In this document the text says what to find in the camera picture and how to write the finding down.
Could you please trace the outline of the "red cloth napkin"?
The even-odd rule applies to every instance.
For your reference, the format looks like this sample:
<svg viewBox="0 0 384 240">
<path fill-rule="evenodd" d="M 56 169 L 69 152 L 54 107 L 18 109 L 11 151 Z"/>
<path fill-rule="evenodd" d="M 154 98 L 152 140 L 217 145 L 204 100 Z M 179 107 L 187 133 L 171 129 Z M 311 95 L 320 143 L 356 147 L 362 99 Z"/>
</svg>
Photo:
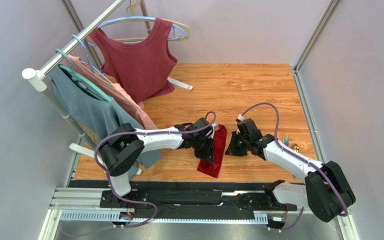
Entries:
<svg viewBox="0 0 384 240">
<path fill-rule="evenodd" d="M 218 130 L 215 131 L 213 138 L 214 138 L 214 143 L 213 143 L 214 163 L 209 163 L 207 161 L 201 160 L 199 162 L 197 170 L 208 176 L 217 178 L 221 170 L 223 156 L 224 156 L 225 147 L 226 147 L 226 139 L 227 139 L 226 127 L 222 124 L 219 124 Z"/>
</svg>

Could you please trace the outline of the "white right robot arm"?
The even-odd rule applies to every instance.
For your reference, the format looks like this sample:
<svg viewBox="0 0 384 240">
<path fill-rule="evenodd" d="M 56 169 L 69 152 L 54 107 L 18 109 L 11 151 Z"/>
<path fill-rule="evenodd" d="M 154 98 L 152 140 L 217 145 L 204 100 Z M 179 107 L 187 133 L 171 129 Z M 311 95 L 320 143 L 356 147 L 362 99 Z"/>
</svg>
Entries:
<svg viewBox="0 0 384 240">
<path fill-rule="evenodd" d="M 244 157 L 248 153 L 274 163 L 295 175 L 302 184 L 277 180 L 264 189 L 270 207 L 291 204 L 305 207 L 323 222 L 330 222 L 356 202 L 356 196 L 339 164 L 308 158 L 263 135 L 255 122 L 238 118 L 226 155 Z"/>
</svg>

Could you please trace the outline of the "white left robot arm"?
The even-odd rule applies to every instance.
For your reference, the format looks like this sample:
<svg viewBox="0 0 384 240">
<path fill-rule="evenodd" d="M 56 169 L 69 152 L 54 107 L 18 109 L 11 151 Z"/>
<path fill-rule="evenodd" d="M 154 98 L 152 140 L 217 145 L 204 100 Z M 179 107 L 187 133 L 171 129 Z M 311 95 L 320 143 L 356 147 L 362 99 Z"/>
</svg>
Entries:
<svg viewBox="0 0 384 240">
<path fill-rule="evenodd" d="M 104 169 L 109 187 L 117 197 L 131 191 L 128 171 L 141 155 L 164 149 L 194 150 L 196 158 L 214 162 L 213 143 L 218 125 L 205 117 L 194 123 L 165 129 L 145 130 L 122 124 L 97 145 L 94 157 Z"/>
</svg>

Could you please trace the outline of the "iridescent fork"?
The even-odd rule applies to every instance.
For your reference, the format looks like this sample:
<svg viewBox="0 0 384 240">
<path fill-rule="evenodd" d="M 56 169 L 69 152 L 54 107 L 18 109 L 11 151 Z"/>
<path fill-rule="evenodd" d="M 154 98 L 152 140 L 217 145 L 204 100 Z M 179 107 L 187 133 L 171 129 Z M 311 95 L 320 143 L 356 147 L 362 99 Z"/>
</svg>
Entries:
<svg viewBox="0 0 384 240">
<path fill-rule="evenodd" d="M 283 135 L 283 144 L 286 145 L 287 147 L 290 146 L 290 139 L 288 134 Z"/>
</svg>

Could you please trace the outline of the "gold spoon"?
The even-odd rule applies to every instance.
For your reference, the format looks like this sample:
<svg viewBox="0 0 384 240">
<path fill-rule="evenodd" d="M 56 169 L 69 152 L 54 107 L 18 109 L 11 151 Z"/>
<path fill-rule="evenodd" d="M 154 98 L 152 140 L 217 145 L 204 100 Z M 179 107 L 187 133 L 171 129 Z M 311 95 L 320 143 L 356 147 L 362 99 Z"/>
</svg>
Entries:
<svg viewBox="0 0 384 240">
<path fill-rule="evenodd" d="M 298 146 L 298 144 L 296 144 L 296 143 L 293 143 L 292 145 L 291 145 L 291 148 L 295 151 L 295 152 L 299 152 L 300 151 L 300 147 Z"/>
</svg>

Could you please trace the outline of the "maroon tank top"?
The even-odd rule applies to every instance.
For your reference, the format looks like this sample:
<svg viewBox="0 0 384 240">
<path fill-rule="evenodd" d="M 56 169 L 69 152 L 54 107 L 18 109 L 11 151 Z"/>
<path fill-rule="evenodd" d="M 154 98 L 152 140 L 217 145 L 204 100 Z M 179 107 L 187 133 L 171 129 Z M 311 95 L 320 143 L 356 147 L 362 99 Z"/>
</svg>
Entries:
<svg viewBox="0 0 384 240">
<path fill-rule="evenodd" d="M 117 42 L 96 28 L 89 37 L 104 59 L 100 71 L 113 77 L 135 102 L 167 95 L 174 91 L 168 78 L 178 63 L 168 41 L 151 39 L 136 44 Z"/>
</svg>

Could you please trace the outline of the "pink hanging shirt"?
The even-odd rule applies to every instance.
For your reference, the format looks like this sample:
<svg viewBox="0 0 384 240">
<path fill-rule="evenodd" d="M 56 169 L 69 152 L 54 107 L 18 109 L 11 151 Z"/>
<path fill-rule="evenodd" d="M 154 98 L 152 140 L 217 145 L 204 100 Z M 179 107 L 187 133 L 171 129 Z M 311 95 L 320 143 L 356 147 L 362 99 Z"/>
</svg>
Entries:
<svg viewBox="0 0 384 240">
<path fill-rule="evenodd" d="M 158 127 L 144 111 L 144 103 L 136 103 L 119 83 L 110 83 L 101 77 L 96 70 L 90 70 L 78 56 L 68 55 L 73 61 L 73 69 L 87 78 L 103 92 L 112 97 L 131 117 L 138 121 L 146 130 L 156 130 Z"/>
</svg>

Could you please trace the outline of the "grey-blue hanging shirt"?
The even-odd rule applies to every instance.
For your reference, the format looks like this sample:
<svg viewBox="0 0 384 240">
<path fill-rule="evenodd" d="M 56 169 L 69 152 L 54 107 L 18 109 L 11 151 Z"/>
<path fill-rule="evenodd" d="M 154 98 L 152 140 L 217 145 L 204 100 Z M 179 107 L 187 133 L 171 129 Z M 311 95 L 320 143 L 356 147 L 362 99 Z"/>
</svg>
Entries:
<svg viewBox="0 0 384 240">
<path fill-rule="evenodd" d="M 124 123 L 145 130 L 112 97 L 111 101 L 105 101 L 88 95 L 68 78 L 59 65 L 49 72 L 48 77 L 57 101 L 77 122 L 97 134 L 98 139 L 106 138 Z"/>
</svg>

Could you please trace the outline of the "teal clothes hanger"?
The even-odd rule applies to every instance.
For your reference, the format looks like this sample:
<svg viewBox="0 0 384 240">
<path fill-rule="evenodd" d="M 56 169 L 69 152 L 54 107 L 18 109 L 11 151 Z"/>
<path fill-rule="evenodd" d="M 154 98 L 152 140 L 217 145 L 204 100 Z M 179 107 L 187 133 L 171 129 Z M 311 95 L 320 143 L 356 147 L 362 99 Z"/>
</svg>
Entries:
<svg viewBox="0 0 384 240">
<path fill-rule="evenodd" d="M 74 70 L 74 62 L 66 53 L 64 53 L 59 48 L 56 48 L 55 52 L 61 54 L 66 60 L 68 60 L 69 66 L 63 64 L 59 64 L 58 66 L 67 74 L 71 81 L 73 81 L 77 86 L 83 88 L 88 95 L 94 97 L 95 99 L 107 102 L 111 101 L 112 98 L 109 95 L 107 95 L 94 83 L 89 81 L 86 77 L 82 76 Z"/>
</svg>

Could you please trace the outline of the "light blue clothes hanger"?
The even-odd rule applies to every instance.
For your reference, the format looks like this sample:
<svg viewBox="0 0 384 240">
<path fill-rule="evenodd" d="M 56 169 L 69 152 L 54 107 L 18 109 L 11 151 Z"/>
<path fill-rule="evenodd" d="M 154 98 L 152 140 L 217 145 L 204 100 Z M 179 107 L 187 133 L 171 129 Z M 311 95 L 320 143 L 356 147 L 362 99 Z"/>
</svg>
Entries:
<svg viewBox="0 0 384 240">
<path fill-rule="evenodd" d="M 103 23 L 100 23 L 97 28 L 103 28 L 106 26 L 110 25 L 115 25 L 115 24 L 121 24 L 121 23 L 130 23 L 130 22 L 144 22 L 144 23 L 151 23 L 155 22 L 157 17 L 150 17 L 150 16 L 124 16 L 124 17 L 119 17 L 111 20 L 106 20 Z M 172 33 L 173 37 L 169 38 L 168 41 L 171 42 L 184 42 L 188 40 L 191 36 L 191 30 L 189 27 L 183 23 L 165 19 L 163 18 L 162 20 L 168 21 L 172 23 Z M 120 43 L 125 43 L 125 44 L 136 44 L 141 41 L 144 41 L 146 38 L 145 37 L 136 37 L 136 38 L 120 38 L 116 39 L 117 42 Z"/>
</svg>

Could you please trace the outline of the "wooden clothes hanger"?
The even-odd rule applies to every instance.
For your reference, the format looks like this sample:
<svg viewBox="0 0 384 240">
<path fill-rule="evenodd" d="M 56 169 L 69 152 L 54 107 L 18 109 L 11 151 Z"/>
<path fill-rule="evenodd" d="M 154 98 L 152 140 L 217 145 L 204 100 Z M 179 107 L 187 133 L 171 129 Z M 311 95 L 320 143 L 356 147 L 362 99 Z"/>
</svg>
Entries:
<svg viewBox="0 0 384 240">
<path fill-rule="evenodd" d="M 143 0 L 130 0 L 129 5 L 126 8 L 126 11 L 128 13 L 128 17 L 131 17 L 131 16 L 149 17 Z M 146 27 L 148 36 L 139 37 L 139 38 L 145 38 L 145 40 L 140 41 L 139 43 L 156 40 L 164 44 L 165 42 L 168 41 L 169 38 L 174 37 L 172 23 L 169 21 L 165 21 L 162 18 L 157 17 L 155 22 L 145 23 L 145 27 Z"/>
</svg>

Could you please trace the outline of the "white clothes rack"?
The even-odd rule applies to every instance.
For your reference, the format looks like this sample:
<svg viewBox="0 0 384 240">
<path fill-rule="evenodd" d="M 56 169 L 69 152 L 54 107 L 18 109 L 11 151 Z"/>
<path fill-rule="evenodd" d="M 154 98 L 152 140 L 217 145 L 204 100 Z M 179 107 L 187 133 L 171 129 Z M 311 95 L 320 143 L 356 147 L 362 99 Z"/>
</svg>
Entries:
<svg viewBox="0 0 384 240">
<path fill-rule="evenodd" d="M 63 0 L 62 6 L 66 13 L 70 17 L 75 29 L 78 34 L 74 36 L 62 49 L 56 49 L 55 55 L 47 61 L 43 67 L 38 70 L 33 68 L 26 68 L 22 71 L 22 77 L 27 80 L 37 92 L 42 93 L 46 99 L 53 105 L 60 116 L 75 130 L 79 138 L 83 142 L 87 143 L 92 149 L 97 147 L 95 141 L 85 132 L 85 130 L 77 123 L 76 120 L 65 110 L 65 108 L 57 101 L 57 98 L 48 89 L 44 79 L 48 73 L 62 62 L 68 54 L 75 49 L 77 45 L 81 45 L 83 40 L 91 33 L 92 30 L 105 21 L 124 1 L 116 0 L 112 3 L 103 13 L 101 13 L 95 20 L 92 21 L 88 26 L 83 26 L 83 23 L 74 7 L 71 0 Z"/>
</svg>

